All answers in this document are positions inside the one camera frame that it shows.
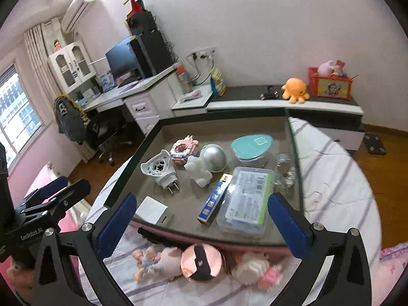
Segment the person left hand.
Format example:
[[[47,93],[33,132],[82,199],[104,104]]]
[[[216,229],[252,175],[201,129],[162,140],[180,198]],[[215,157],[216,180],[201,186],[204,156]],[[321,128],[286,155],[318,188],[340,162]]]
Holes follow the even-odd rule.
[[[26,269],[11,258],[6,274],[19,300],[24,305],[31,305],[34,271]]]

